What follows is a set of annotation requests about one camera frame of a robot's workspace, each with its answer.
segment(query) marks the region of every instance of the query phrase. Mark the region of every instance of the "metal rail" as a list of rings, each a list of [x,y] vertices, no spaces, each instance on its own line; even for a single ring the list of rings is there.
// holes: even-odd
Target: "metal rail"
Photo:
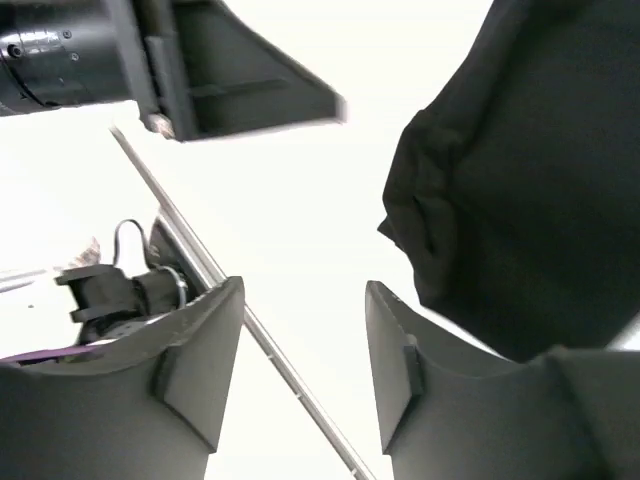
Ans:
[[[138,157],[124,134],[116,127],[111,128],[111,133],[160,203],[158,221],[173,237],[181,249],[181,253],[191,263],[200,280],[209,288],[224,281],[226,275],[223,270],[198,239],[144,162]],[[309,387],[307,387],[291,362],[278,347],[278,344],[247,305],[245,305],[244,324],[266,354],[267,359],[280,373],[296,398],[345,463],[351,475],[357,480],[376,480],[369,467],[350,445],[344,434],[340,432],[335,422],[324,411]]]

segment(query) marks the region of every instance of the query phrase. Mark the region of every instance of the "black cylinder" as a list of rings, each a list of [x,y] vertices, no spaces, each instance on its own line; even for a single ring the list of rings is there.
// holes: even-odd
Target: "black cylinder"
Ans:
[[[180,304],[180,285],[169,270],[154,269],[133,278],[144,315],[159,315]]]
[[[0,0],[0,56],[0,116],[130,98],[101,0]]]

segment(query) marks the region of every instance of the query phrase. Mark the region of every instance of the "black cloth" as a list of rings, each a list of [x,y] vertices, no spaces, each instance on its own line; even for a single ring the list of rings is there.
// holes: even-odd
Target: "black cloth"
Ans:
[[[502,355],[611,342],[640,310],[640,2],[495,0],[383,202],[421,303]]]

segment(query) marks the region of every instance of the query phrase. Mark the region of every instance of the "cable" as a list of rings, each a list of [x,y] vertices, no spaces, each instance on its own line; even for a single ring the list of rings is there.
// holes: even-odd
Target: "cable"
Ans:
[[[158,265],[156,265],[151,260],[151,254],[149,253],[149,245],[147,244],[147,236],[144,233],[144,228],[142,228],[142,225],[140,225],[140,222],[138,222],[137,220],[135,220],[133,218],[127,218],[125,220],[122,220],[116,226],[114,239],[113,239],[113,262],[112,262],[112,265],[113,266],[117,265],[118,261],[120,260],[120,228],[126,223],[131,223],[131,224],[135,225],[135,227],[140,232],[140,239],[142,240],[142,253],[144,255],[144,263],[147,266],[147,268],[149,270],[153,270],[154,268],[157,268]]]
[[[162,265],[157,268],[157,270],[165,270],[169,272],[173,281],[176,283],[176,287],[178,289],[178,310],[184,308],[187,305],[187,293],[189,287],[187,286],[187,282],[183,280],[178,272],[176,272],[173,268]]]

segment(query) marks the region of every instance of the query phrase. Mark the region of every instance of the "screw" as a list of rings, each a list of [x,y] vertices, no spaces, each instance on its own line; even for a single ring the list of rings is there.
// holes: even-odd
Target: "screw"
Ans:
[[[175,132],[173,131],[171,120],[169,120],[164,115],[161,115],[159,113],[149,115],[149,123],[151,125],[152,132],[159,133],[168,140],[175,137]]]
[[[22,49],[12,43],[7,47],[7,53],[13,58],[20,58],[22,56]]]

